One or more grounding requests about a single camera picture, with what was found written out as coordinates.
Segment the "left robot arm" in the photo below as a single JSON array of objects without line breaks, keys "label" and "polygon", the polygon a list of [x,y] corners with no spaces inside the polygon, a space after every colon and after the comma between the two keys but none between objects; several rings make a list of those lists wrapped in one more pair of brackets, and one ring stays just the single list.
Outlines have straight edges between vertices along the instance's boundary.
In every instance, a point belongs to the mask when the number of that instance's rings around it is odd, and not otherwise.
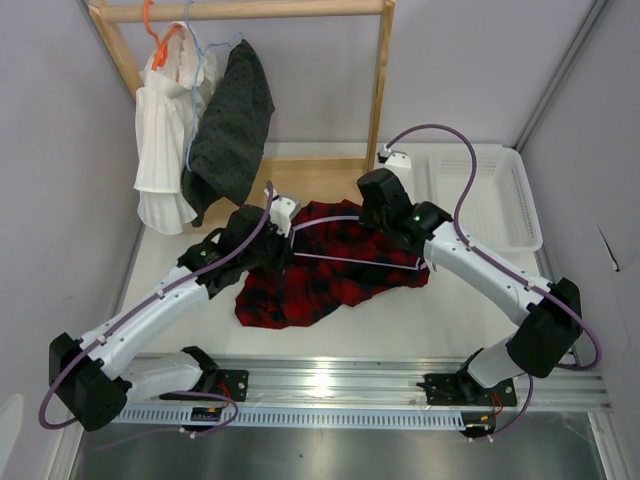
[{"label": "left robot arm", "polygon": [[218,366],[191,346],[140,364],[134,358],[190,310],[213,299],[257,267],[280,267],[300,206],[278,196],[261,208],[245,205],[189,247],[146,298],[74,339],[67,333],[49,345],[49,390],[89,431],[111,423],[136,400],[156,396],[209,398]]}]

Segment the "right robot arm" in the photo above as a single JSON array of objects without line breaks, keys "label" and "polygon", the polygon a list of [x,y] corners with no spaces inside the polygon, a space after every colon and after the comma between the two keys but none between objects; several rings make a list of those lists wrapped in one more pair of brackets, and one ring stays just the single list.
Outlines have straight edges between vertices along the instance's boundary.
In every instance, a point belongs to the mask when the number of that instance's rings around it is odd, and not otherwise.
[{"label": "right robot arm", "polygon": [[478,404],[505,380],[521,374],[545,378],[559,365],[582,333],[574,318],[580,292],[573,282],[550,283],[515,274],[502,257],[481,251],[449,213],[428,201],[412,203],[400,179],[388,169],[366,173],[357,187],[363,198],[363,226],[449,270],[491,300],[517,327],[513,335],[472,354],[443,393],[436,393],[434,382],[426,380],[429,401]]}]

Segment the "lilac plastic hanger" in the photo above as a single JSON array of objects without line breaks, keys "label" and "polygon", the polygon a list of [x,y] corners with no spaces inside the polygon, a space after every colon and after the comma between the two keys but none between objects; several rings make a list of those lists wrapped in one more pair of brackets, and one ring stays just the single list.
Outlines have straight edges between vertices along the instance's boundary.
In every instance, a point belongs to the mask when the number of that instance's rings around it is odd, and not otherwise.
[{"label": "lilac plastic hanger", "polygon": [[292,227],[290,245],[301,259],[427,273],[429,262],[363,227],[356,216],[328,216]]}]

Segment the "red plaid skirt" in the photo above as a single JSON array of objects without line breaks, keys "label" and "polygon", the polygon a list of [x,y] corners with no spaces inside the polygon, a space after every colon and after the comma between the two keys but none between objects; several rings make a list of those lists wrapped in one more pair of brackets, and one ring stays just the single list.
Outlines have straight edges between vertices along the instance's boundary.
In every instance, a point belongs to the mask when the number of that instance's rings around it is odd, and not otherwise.
[{"label": "red plaid skirt", "polygon": [[[356,216],[361,207],[349,200],[312,201],[293,225],[328,216]],[[251,270],[235,300],[235,316],[245,327],[284,329],[310,327],[341,306],[355,307],[387,290],[421,288],[427,273],[349,265],[295,257],[282,271]]]}]

